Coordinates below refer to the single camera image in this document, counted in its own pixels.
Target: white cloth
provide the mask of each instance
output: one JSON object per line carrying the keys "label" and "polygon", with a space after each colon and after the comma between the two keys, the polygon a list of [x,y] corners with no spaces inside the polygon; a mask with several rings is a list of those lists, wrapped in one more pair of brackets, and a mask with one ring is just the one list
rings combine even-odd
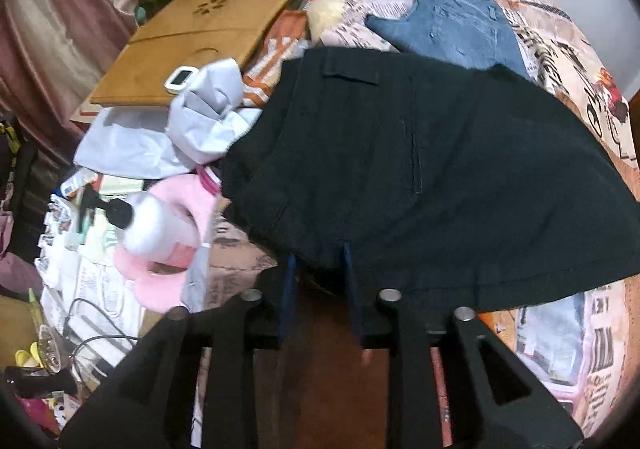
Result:
{"label": "white cloth", "polygon": [[167,136],[189,158],[207,164],[225,156],[260,116],[242,102],[242,75],[233,59],[208,64],[171,103]]}
{"label": "white cloth", "polygon": [[74,163],[97,173],[159,180],[196,164],[164,133],[168,108],[104,108],[80,142]]}

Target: satin curtain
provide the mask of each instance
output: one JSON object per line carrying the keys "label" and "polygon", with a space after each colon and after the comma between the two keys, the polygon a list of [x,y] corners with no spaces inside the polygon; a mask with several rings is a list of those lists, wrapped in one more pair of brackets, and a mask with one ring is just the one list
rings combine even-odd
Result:
{"label": "satin curtain", "polygon": [[137,0],[4,0],[0,106],[38,145],[69,162],[69,121],[136,29]]}

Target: silver bolt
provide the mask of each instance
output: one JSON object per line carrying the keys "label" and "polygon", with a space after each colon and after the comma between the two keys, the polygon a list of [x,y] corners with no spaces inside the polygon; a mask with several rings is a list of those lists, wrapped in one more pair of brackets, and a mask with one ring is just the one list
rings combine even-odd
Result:
{"label": "silver bolt", "polygon": [[181,321],[189,315],[189,311],[184,306],[174,306],[166,313],[172,321]]}
{"label": "silver bolt", "polygon": [[253,303],[262,299],[262,292],[257,288],[247,288],[246,290],[242,290],[240,297],[243,301],[249,301],[250,303]]}
{"label": "silver bolt", "polygon": [[380,299],[382,299],[382,301],[386,301],[388,303],[395,303],[402,299],[402,294],[395,288],[385,288],[383,290],[380,290],[380,293],[378,295],[380,296]]}
{"label": "silver bolt", "polygon": [[456,316],[456,319],[460,321],[470,321],[476,316],[476,312],[471,310],[468,306],[461,306],[460,308],[456,308],[453,312],[453,315]]}

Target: pink neck pillow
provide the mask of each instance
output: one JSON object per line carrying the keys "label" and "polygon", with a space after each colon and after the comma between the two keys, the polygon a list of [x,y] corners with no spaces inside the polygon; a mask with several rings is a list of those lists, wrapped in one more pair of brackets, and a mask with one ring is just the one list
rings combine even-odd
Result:
{"label": "pink neck pillow", "polygon": [[[217,198],[202,186],[197,175],[166,178],[151,187],[149,192],[171,205],[186,209],[196,222],[200,240],[204,241]],[[120,245],[115,249],[113,263],[118,272],[134,282],[133,295],[141,306],[165,313],[180,305],[186,270],[170,275],[155,273],[152,271],[153,261],[131,255]]]}

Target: blue denim jeans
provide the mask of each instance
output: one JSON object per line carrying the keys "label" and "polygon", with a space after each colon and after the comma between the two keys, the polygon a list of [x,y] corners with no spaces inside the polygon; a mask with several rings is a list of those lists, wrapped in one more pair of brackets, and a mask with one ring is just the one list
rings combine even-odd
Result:
{"label": "blue denim jeans", "polygon": [[365,25],[401,52],[478,70],[500,63],[529,79],[518,38],[493,0],[415,0],[399,20],[369,15]]}

